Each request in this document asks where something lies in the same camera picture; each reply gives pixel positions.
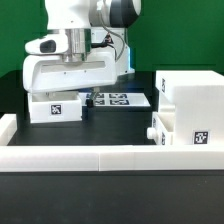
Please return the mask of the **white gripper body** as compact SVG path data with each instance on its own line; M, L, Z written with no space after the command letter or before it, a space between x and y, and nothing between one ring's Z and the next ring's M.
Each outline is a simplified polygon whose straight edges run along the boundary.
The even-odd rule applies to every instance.
M91 48L88 30L60 30L25 45L23 86L29 93L77 90L116 82L115 50Z

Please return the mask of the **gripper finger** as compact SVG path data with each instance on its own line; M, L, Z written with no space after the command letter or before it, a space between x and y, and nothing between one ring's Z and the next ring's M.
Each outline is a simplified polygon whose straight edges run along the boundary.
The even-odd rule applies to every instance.
M88 108L92 108L94 107L94 101L96 99L97 94L100 92L100 88L99 87L94 87L92 88L90 97L88 99L86 99L86 106Z
M46 94L47 99L53 100L55 98L55 93L54 92L47 92Z

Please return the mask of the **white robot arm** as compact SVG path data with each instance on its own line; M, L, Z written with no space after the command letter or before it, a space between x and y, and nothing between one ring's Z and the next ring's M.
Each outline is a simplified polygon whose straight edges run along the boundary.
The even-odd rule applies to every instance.
M48 34L25 45L29 98L112 85L128 71L125 30L141 0L45 0L45 9Z

